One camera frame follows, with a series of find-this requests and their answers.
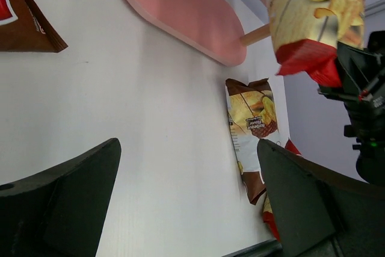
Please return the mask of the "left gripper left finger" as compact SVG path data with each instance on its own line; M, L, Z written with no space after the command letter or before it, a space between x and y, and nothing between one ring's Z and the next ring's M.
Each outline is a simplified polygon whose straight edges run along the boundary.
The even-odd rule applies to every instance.
M1 256L95 256L121 152L111 138L1 185Z

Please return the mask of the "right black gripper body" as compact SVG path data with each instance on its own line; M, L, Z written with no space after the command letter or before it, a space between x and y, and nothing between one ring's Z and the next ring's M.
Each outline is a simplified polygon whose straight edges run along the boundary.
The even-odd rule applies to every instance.
M375 52L337 44L337 72L342 86L319 86L327 99L343 102L355 137L384 136L384 49Z

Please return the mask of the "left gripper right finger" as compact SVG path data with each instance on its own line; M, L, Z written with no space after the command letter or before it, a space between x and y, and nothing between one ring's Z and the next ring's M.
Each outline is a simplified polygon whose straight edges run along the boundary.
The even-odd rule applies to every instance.
M257 154L282 256L384 256L384 188L269 140Z

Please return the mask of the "red chips bag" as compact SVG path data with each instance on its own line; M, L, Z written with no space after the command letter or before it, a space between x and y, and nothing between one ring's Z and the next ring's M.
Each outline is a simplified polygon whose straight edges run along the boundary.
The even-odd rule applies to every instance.
M293 144L293 142L290 139L287 140L285 144L285 149L296 155L302 156L301 152L297 149L297 147ZM263 219L263 222L269 227L274 238L280 241L279 232L276 226L273 210L272 210L268 195L266 195L266 198L263 204L262 219Z
M266 1L278 75L306 72L319 85L341 87L337 44L363 47L365 0Z

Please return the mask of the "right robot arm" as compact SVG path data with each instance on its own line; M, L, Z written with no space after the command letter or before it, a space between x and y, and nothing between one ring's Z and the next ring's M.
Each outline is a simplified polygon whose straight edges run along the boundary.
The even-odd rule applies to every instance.
M384 31L373 31L368 47L339 42L336 64L340 88L319 86L318 93L344 103L350 124L344 136L355 138L360 152L356 170L362 179L384 186Z

